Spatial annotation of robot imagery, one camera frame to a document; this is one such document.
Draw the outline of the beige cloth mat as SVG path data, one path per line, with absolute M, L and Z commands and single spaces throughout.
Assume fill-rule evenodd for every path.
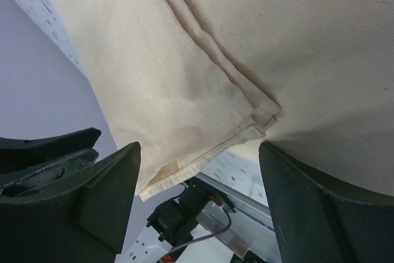
M 393 0 L 49 0 L 143 200 L 255 139 L 393 194 Z

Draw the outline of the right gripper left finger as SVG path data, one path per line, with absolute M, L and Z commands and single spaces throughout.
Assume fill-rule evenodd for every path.
M 57 180 L 1 197 L 2 262 L 114 262 L 123 249 L 141 162 L 131 143 L 97 161 L 57 160 Z

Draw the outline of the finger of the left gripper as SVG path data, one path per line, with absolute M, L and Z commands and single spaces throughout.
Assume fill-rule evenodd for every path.
M 1 174 L 1 196 L 14 197 L 68 177 L 95 163 L 99 153 L 84 149 L 15 172 Z
M 19 171 L 87 148 L 101 136 L 96 128 L 35 140 L 1 139 L 1 170 Z

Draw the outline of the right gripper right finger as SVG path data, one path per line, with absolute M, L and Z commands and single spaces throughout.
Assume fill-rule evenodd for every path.
M 393 262 L 393 197 L 304 164 L 268 142 L 259 163 L 283 262 Z

